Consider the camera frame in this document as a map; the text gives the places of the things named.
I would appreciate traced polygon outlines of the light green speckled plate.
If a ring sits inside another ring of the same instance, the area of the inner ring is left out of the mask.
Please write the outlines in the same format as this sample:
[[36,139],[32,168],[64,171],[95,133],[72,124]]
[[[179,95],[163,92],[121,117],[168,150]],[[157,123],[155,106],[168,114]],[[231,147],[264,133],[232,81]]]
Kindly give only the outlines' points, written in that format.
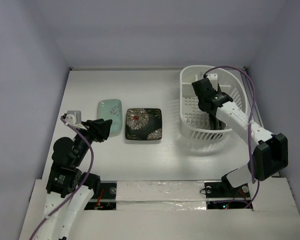
[[119,135],[123,128],[123,109],[119,99],[105,99],[98,103],[97,117],[104,120],[112,120],[110,137]]

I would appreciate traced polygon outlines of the black floral square plate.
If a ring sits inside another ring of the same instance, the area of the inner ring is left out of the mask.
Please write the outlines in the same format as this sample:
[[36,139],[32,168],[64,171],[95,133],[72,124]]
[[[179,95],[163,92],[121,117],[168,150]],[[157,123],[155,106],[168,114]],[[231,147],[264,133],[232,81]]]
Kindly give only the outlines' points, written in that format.
[[131,141],[157,141],[163,135],[160,108],[129,108],[125,118],[125,139]]

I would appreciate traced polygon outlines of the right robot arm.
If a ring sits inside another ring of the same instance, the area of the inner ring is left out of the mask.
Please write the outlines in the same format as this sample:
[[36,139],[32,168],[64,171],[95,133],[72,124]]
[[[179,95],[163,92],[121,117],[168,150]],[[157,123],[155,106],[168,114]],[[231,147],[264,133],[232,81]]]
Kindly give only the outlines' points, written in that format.
[[209,193],[232,197],[239,187],[254,180],[264,181],[288,166],[288,139],[284,134],[274,134],[251,120],[227,93],[215,90],[208,78],[191,85],[199,109],[230,127],[248,146],[248,163],[225,174],[218,186],[208,188]]

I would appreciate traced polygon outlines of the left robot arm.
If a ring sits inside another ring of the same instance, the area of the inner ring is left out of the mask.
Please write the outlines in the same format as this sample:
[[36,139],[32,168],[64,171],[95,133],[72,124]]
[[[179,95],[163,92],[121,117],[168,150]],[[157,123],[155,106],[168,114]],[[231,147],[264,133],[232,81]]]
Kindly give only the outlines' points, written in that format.
[[110,135],[112,120],[72,121],[70,114],[61,121],[76,135],[59,138],[53,145],[52,165],[46,185],[43,220],[32,234],[35,240],[68,240],[87,203],[100,194],[100,176],[79,169],[87,152],[94,157],[92,143],[102,143]]

